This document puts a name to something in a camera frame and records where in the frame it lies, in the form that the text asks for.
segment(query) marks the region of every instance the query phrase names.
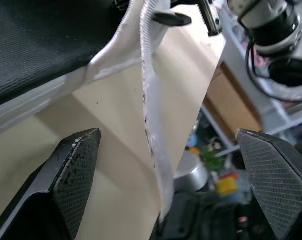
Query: silver cylinder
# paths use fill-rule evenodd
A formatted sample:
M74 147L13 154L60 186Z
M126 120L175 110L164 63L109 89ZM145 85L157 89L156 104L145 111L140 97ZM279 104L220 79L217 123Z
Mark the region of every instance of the silver cylinder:
M196 192L207 182L208 173L199 157L184 151L174 175L174 187L177 192Z

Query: white fabric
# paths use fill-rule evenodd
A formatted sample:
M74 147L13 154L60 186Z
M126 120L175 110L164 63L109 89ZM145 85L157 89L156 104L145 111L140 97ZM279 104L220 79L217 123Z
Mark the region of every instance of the white fabric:
M157 8L165 10L167 3L169 3L168 0L163 0ZM87 84L140 61L139 23L143 4L143 0L130 0L129 8L112 40L88 64L85 76ZM158 48L166 30L165 26L159 24L152 27L152 51Z
M166 153L161 126L160 83L153 71L151 54L159 46L167 27L153 22L151 15L154 10L167 11L169 8L170 0L130 0L129 8L115 35L91 60L85 76L87 84L105 78L137 63L142 54L143 94L146 100L143 102L143 113L162 202L160 222L170 209L174 189L171 163Z
M142 55L143 116L148 147L154 163L158 189L161 196L159 222L162 223L173 200L173 172L165 147L160 115L160 80L151 60L151 33L159 24L152 21L158 0L146 0L141 12L140 40Z

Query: green object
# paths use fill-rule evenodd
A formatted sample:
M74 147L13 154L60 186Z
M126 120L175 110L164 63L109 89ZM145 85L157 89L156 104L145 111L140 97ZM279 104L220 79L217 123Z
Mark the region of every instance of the green object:
M208 171L218 172L224 165L224 157L215 157L213 151L209 151L207 148L202 150L202 159L206 163Z

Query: black mesh fabric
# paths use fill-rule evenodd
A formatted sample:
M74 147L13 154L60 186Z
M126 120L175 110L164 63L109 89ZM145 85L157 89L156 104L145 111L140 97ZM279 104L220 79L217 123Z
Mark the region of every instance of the black mesh fabric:
M75 141L74 151L53 188L54 202L72 239L76 237L90 195L100 137L100 131L95 130Z
M112 0L0 0L0 105L85 66L113 37Z
M302 180L267 141L242 131L237 141L255 197L274 234L283 240L300 219Z

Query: yellow object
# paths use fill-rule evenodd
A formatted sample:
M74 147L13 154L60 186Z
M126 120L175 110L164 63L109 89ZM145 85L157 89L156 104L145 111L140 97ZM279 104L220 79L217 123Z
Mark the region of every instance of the yellow object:
M216 191L221 195L231 194L236 192L237 190L238 189L236 186L236 179L233 178L232 176L221 179L216 184Z
M191 147L190 149L188 149L188 151L190 153L193 153L193 154L199 154L200 153L200 150L197 147Z

